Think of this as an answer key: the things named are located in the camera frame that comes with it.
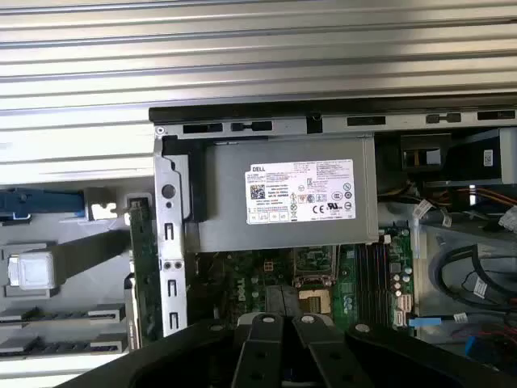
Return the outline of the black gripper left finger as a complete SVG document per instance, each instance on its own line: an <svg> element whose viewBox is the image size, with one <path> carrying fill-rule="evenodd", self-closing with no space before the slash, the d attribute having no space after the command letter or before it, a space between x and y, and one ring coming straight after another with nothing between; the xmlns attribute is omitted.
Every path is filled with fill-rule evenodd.
<svg viewBox="0 0 517 388"><path fill-rule="evenodd" d="M235 328L205 320L64 382L65 387L279 387L285 296L266 288L266 309Z"/></svg>

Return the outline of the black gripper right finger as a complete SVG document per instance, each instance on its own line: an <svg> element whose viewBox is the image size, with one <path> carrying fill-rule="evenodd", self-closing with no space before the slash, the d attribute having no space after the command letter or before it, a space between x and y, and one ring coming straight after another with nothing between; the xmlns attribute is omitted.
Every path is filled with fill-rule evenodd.
<svg viewBox="0 0 517 388"><path fill-rule="evenodd" d="M284 312L301 350L301 372L321 387L501 387L502 373L393 329L359 322L340 332L284 290Z"/></svg>

